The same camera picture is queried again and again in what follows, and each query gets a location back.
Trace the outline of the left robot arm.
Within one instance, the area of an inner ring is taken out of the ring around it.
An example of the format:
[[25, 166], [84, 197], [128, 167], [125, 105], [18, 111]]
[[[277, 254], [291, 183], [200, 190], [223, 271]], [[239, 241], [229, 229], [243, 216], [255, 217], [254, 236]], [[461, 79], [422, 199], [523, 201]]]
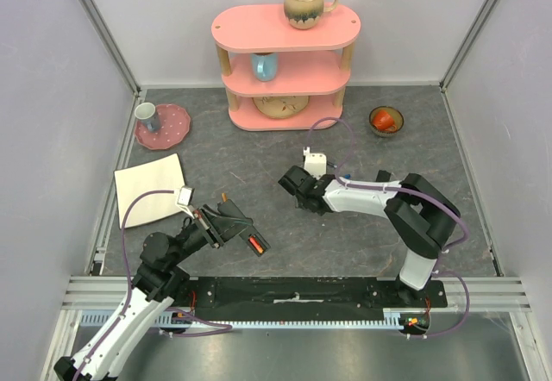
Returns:
[[155, 232], [144, 240], [141, 264], [127, 282], [125, 298], [96, 335], [72, 357], [53, 366], [60, 380], [116, 380], [139, 341], [169, 307], [189, 296], [190, 275], [179, 264], [205, 246], [222, 247], [236, 236], [249, 242], [254, 221], [230, 200], [186, 217], [181, 231]]

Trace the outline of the black battery cover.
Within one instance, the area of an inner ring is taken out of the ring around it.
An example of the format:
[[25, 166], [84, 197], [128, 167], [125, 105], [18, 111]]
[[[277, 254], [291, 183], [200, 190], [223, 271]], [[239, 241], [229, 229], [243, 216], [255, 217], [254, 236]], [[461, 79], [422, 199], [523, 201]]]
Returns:
[[376, 182], [378, 183], [386, 183], [389, 182], [391, 179], [391, 173], [385, 170], [379, 170], [376, 176]]

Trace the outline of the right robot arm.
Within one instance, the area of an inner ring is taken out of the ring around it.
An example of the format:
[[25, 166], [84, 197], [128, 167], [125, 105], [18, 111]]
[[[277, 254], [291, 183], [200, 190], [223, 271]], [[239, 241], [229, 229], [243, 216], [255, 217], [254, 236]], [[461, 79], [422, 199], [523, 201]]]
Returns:
[[408, 307], [425, 298], [425, 286], [445, 245], [455, 228], [465, 228], [460, 211], [415, 173], [391, 181], [389, 172], [380, 172], [375, 182], [362, 182], [334, 174], [316, 177], [292, 166], [279, 185], [296, 198], [300, 209], [318, 215], [355, 212], [389, 220], [407, 247], [394, 292]]

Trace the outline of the black remote control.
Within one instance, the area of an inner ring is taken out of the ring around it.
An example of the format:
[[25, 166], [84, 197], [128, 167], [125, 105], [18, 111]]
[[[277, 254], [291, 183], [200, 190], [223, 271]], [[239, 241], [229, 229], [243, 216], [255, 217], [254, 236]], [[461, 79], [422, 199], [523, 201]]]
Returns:
[[254, 221], [246, 217], [237, 205], [230, 199], [217, 204], [218, 213], [222, 216], [223, 231], [221, 236], [224, 241], [240, 237], [248, 247], [260, 257], [267, 253], [270, 245], [254, 226]]

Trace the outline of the red orange battery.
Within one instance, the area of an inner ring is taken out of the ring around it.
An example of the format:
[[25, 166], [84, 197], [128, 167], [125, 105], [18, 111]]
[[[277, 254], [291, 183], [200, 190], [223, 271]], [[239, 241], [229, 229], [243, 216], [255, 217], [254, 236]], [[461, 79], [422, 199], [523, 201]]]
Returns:
[[253, 247], [253, 249], [258, 253], [258, 254], [262, 254], [264, 253], [265, 249], [264, 247], [253, 237], [251, 236], [248, 241], [250, 242], [251, 246]]

